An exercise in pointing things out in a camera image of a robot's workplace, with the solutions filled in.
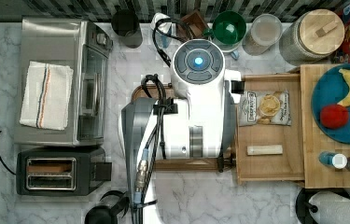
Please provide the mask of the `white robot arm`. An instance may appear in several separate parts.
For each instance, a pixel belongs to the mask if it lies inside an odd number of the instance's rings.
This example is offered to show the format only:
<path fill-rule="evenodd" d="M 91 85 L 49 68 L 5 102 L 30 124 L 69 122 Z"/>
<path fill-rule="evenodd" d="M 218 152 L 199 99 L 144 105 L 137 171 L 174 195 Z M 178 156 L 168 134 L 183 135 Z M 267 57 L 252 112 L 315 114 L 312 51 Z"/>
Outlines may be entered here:
<path fill-rule="evenodd" d="M 244 89 L 241 74 L 225 68 L 214 43 L 193 39 L 182 44 L 170 64 L 174 96 L 157 75 L 141 81 L 144 97 L 119 115 L 119 140 L 126 160 L 133 224 L 163 224 L 152 174 L 156 161 L 215 158 L 224 169 L 224 152 L 236 131 L 236 108 Z M 158 97 L 148 93 L 155 84 Z"/>

